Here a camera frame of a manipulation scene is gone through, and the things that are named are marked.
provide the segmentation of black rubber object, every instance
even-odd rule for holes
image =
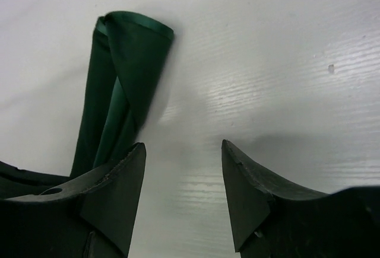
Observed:
[[[145,157],[135,144],[72,180],[0,163],[0,257],[127,257]]]
[[[242,258],[380,257],[380,187],[317,192],[222,144],[235,251]]]

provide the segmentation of white surface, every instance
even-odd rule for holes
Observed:
[[[235,257],[223,138],[313,189],[379,183],[380,0],[1,0],[2,161],[69,173],[92,29],[119,9],[177,34],[131,258]]]

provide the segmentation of green satin cloth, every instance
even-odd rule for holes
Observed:
[[[173,30],[133,12],[111,12],[93,33],[71,177],[126,157],[144,124]]]

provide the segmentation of hole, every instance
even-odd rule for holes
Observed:
[[[53,189],[49,189],[49,190],[46,190],[45,192],[41,193],[40,196],[58,194],[61,191],[62,191],[61,188],[53,188]]]

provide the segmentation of green fabric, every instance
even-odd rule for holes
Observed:
[[[133,12],[111,12],[93,34],[71,177],[126,157],[147,117],[173,30]]]

